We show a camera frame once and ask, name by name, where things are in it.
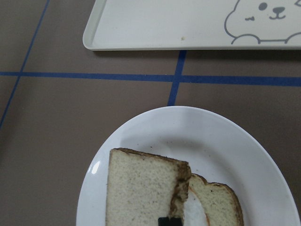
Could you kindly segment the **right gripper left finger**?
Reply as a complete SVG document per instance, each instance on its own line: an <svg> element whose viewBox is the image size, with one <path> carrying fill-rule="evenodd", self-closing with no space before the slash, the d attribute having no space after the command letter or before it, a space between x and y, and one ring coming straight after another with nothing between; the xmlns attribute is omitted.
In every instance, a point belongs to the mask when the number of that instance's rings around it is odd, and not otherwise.
<svg viewBox="0 0 301 226"><path fill-rule="evenodd" d="M158 226L170 226L169 217L158 218Z"/></svg>

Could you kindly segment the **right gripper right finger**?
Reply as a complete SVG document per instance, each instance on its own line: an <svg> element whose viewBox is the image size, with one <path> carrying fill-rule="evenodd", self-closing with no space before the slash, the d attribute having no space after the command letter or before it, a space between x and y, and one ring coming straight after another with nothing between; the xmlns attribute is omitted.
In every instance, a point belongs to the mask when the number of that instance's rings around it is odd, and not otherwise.
<svg viewBox="0 0 301 226"><path fill-rule="evenodd" d="M183 226L182 219L172 217L169 219L169 225L170 226Z"/></svg>

